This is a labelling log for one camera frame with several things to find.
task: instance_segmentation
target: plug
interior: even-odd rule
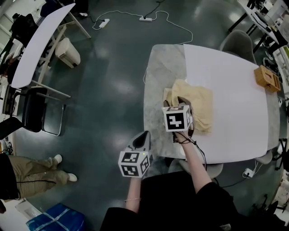
[[[245,171],[244,171],[244,175],[246,175],[247,177],[252,178],[254,176],[254,172],[250,168],[246,168]]]
[[[106,26],[106,24],[108,24],[109,22],[109,19],[105,19],[104,22],[102,22],[100,25],[99,25],[99,28],[104,28]]]
[[[140,17],[140,21],[143,21],[143,22],[152,22],[153,19],[152,19],[152,18],[144,18],[144,17]]]

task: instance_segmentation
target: wooden crate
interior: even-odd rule
[[[258,85],[266,88],[270,92],[280,91],[280,83],[278,77],[264,66],[254,70],[255,79]]]

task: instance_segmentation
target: white board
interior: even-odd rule
[[[265,89],[255,81],[258,66],[210,48],[185,44],[184,49],[188,83],[213,91],[212,133],[193,135],[207,163],[265,155],[268,111]]]
[[[46,45],[59,24],[74,5],[75,3],[52,12],[40,24],[20,59],[11,83],[13,88],[23,88],[31,83],[37,63],[39,62]]]

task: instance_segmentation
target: bracelet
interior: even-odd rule
[[[141,198],[139,197],[139,198],[134,198],[134,199],[127,199],[125,200],[125,202],[130,201],[130,200],[141,200]]]

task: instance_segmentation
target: marble table top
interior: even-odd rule
[[[172,134],[163,125],[163,90],[171,88],[176,79],[186,78],[183,45],[155,45],[149,57],[144,88],[144,129],[151,133],[151,152],[154,156],[181,158],[184,156],[172,142]],[[279,140],[280,111],[277,93],[266,91],[269,136],[268,150]]]

